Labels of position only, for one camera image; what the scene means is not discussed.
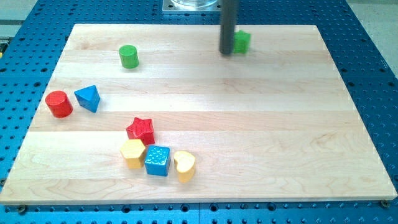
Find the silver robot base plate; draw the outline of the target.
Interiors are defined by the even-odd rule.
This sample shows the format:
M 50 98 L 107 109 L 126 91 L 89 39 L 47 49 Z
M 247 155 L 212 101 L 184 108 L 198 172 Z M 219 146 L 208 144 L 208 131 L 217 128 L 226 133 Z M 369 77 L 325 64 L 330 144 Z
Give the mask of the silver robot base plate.
M 163 12 L 218 12 L 220 0 L 162 0 Z

